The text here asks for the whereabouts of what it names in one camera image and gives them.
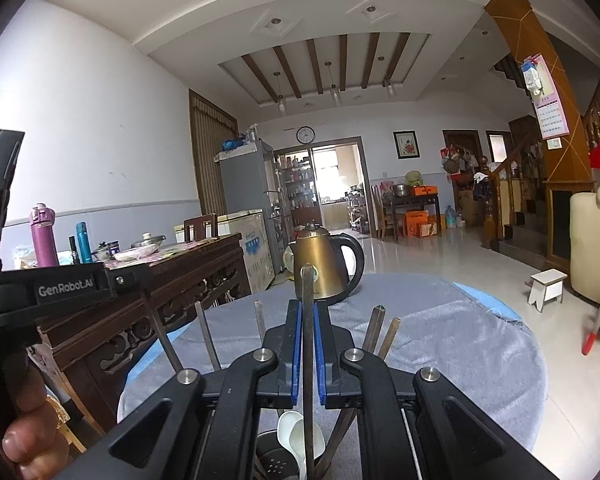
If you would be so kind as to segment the person's left hand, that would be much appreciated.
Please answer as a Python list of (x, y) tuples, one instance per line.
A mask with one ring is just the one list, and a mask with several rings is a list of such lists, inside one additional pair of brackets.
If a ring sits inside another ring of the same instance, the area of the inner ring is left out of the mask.
[(7, 428), (2, 447), (23, 479), (53, 479), (69, 461), (69, 445), (57, 428), (58, 417), (46, 401), (43, 378), (30, 367), (15, 387), (18, 417)]

